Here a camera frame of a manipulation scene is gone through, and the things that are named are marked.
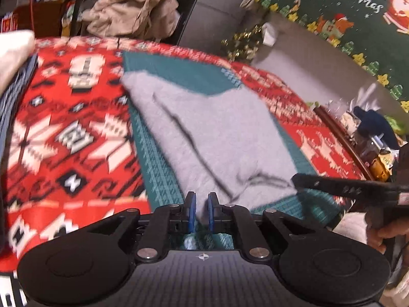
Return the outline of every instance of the finger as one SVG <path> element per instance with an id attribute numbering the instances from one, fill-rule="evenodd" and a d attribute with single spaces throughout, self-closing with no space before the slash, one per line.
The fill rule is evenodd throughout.
<path id="1" fill-rule="evenodd" d="M 367 229 L 367 241 L 371 247 L 382 245 L 383 238 L 378 235 L 378 231 L 375 229 Z"/>
<path id="2" fill-rule="evenodd" d="M 399 218 L 378 231 L 378 236 L 384 239 L 409 233 L 409 217 Z"/>
<path id="3" fill-rule="evenodd" d="M 385 254 L 385 252 L 386 252 L 386 246 L 385 246 L 385 245 L 380 245 L 380 246 L 378 246 L 378 247 L 375 247 L 375 249 L 376 249 L 379 253 L 382 253 L 382 254 Z"/>
<path id="4" fill-rule="evenodd" d="M 365 213 L 365 222 L 368 225 L 368 228 L 372 227 L 372 220 L 371 220 L 371 215 L 369 214 L 369 212 Z"/>

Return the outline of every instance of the cable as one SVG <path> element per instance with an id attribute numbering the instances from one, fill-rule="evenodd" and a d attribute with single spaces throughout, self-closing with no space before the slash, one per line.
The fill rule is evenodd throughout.
<path id="1" fill-rule="evenodd" d="M 402 247 L 402 249 L 399 252 L 399 255 L 396 258 L 396 262 L 395 262 L 395 266 L 392 268 L 391 272 L 394 273 L 397 267 L 397 264 L 399 263 L 399 260 L 403 254 L 403 252 L 405 251 L 405 249 L 409 246 L 409 241 L 407 243 L 405 243 L 405 245 Z"/>
<path id="2" fill-rule="evenodd" d="M 33 8 L 34 0 L 30 0 L 30 17 L 31 17 L 31 30 L 33 30 L 34 35 L 36 33 L 34 29 L 34 8 Z"/>

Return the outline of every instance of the santa claus illustration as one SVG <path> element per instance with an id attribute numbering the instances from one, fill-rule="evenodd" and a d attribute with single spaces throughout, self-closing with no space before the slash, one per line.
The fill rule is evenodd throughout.
<path id="1" fill-rule="evenodd" d="M 390 0 L 384 19 L 388 24 L 395 24 L 398 32 L 409 34 L 409 0 Z"/>

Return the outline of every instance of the green poster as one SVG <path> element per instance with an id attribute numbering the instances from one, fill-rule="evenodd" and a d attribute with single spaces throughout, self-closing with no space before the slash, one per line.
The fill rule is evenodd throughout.
<path id="1" fill-rule="evenodd" d="M 349 55 L 409 111 L 409 0 L 256 0 Z"/>

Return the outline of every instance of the pine tree decoration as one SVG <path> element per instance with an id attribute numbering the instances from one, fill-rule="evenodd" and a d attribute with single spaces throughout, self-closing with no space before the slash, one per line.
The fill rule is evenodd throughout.
<path id="1" fill-rule="evenodd" d="M 308 23 L 308 15 L 304 14 L 300 20 L 298 21 L 298 24 L 300 24 L 301 26 L 305 26 Z"/>
<path id="2" fill-rule="evenodd" d="M 287 6 L 283 7 L 283 8 L 281 8 L 280 14 L 282 14 L 282 15 L 285 16 L 285 17 L 287 17 L 288 14 L 290 13 L 290 9 L 291 9 L 290 6 L 287 5 Z"/>
<path id="3" fill-rule="evenodd" d="M 354 51 L 354 42 L 347 42 L 342 48 L 341 48 L 342 53 L 346 53 L 348 55 L 351 55 L 352 52 Z"/>
<path id="4" fill-rule="evenodd" d="M 321 37 L 322 39 L 325 39 L 325 40 L 328 39 L 328 35 L 327 35 L 326 33 L 324 33 L 324 32 L 321 32 L 321 33 L 320 33 L 320 37 Z"/>
<path id="5" fill-rule="evenodd" d="M 400 84 L 395 85 L 391 90 L 390 93 L 395 100 L 399 100 L 400 96 L 403 93 L 403 87 Z"/>
<path id="6" fill-rule="evenodd" d="M 379 71 L 379 62 L 371 62 L 370 64 L 368 64 L 367 66 L 363 66 L 362 68 L 366 70 L 370 75 L 375 76 Z"/>
<path id="7" fill-rule="evenodd" d="M 249 62 L 263 41 L 261 25 L 256 25 L 250 31 L 234 34 L 231 40 L 222 40 L 222 50 L 226 53 L 229 61 Z"/>
<path id="8" fill-rule="evenodd" d="M 266 9 L 270 6 L 270 4 L 271 0 L 264 0 L 263 2 L 261 2 L 261 6 Z"/>

